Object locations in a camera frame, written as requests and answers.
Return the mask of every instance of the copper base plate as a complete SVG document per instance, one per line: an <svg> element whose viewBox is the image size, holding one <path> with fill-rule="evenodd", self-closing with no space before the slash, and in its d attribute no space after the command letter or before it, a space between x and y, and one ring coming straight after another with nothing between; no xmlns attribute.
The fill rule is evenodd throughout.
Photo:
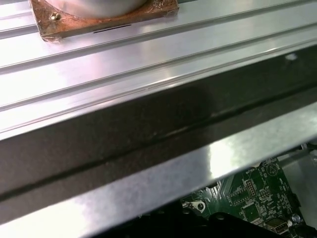
<svg viewBox="0 0 317 238"><path fill-rule="evenodd" d="M34 12L40 35L45 41L99 31L106 28L129 25L178 13L177 0L149 0L139 9L120 17L91 19L73 16L57 10L45 0L29 0ZM52 20L52 14L59 14Z"/></svg>

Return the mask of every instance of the reflective aluminum surface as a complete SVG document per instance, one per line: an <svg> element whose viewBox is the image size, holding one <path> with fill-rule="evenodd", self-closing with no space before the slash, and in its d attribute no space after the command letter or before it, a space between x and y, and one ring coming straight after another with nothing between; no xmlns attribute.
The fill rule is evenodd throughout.
<svg viewBox="0 0 317 238"><path fill-rule="evenodd" d="M52 44L28 2L0 5L0 139L314 45L316 11L315 1L198 0L175 18Z"/></svg>
<svg viewBox="0 0 317 238"><path fill-rule="evenodd" d="M317 43L316 1L198 0L175 18L55 44L40 38L28 2L1 3L0 139ZM308 141L316 118L313 104L4 224L0 237L109 229Z"/></svg>
<svg viewBox="0 0 317 238"><path fill-rule="evenodd" d="M46 0L49 4L71 15L91 18L122 16L147 0Z"/></svg>
<svg viewBox="0 0 317 238"><path fill-rule="evenodd" d="M0 236L89 237L309 141L316 131L317 103L314 103L1 225Z"/></svg>

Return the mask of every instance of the green circuit board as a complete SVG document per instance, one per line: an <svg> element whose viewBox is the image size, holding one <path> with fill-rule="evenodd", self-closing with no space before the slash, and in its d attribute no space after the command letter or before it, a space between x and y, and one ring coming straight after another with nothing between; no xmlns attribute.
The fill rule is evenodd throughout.
<svg viewBox="0 0 317 238"><path fill-rule="evenodd" d="M283 229L287 237L298 237L290 218L297 214L302 219L300 205L277 159L218 181L181 201L183 208L191 207L205 218L225 212L272 231Z"/></svg>

